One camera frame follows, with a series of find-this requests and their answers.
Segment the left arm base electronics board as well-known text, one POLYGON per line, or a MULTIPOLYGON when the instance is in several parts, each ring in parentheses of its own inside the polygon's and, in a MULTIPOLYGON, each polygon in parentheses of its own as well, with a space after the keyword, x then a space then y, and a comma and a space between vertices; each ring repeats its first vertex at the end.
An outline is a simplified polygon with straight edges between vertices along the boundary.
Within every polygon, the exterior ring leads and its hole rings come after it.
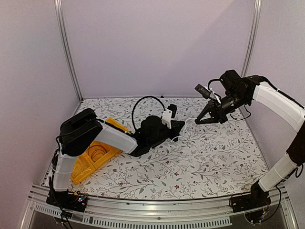
POLYGON ((49 191, 46 203, 59 208, 73 210, 77 212, 84 212, 87 206, 87 194, 80 191, 69 192, 66 191, 49 191))

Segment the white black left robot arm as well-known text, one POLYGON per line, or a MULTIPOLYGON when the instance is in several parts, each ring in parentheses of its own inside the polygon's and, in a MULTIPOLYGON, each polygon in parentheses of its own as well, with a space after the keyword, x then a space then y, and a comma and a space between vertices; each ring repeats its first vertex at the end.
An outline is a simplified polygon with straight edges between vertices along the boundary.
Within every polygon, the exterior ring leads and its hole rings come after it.
POLYGON ((52 199, 60 207, 67 207, 71 197, 67 193, 72 169, 78 157, 94 143, 102 143, 121 150, 133 157, 140 157, 165 140, 177 141, 185 121, 173 120, 171 110, 161 117, 145 118, 135 133, 130 133, 109 121, 101 120, 88 108, 68 119, 60 126, 56 137, 58 148, 53 156, 50 177, 52 199))

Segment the right arm base electronics board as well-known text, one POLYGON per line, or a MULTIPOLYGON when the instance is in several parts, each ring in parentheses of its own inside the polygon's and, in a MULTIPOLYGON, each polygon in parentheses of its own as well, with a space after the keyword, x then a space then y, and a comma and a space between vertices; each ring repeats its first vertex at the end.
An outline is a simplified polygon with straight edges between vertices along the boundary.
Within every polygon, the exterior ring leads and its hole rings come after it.
POLYGON ((279 201, 275 210, 271 210, 271 198, 269 193, 256 197, 252 194, 233 194, 229 198, 229 207, 233 213, 244 212, 244 217, 252 225, 261 224, 271 219, 278 211, 282 200, 282 194, 279 191, 279 201))

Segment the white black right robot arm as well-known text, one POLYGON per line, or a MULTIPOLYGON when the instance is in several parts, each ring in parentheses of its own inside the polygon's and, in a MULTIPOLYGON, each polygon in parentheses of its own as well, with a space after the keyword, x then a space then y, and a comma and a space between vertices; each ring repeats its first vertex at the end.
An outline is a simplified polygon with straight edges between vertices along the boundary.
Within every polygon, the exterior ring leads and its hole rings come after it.
POLYGON ((258 103, 277 117, 276 124, 285 124, 290 129, 288 133, 294 134, 283 155, 251 185, 250 194, 242 198, 243 203, 248 204, 250 208, 256 208, 266 201, 272 188, 288 179, 305 163, 305 108, 264 76, 241 77, 235 70, 228 70, 219 78, 210 80, 211 83, 215 81, 223 86, 224 97, 215 94, 209 84, 198 84, 195 87, 195 90, 208 100, 197 116, 196 124, 223 124, 228 120, 228 115, 236 109, 258 103))

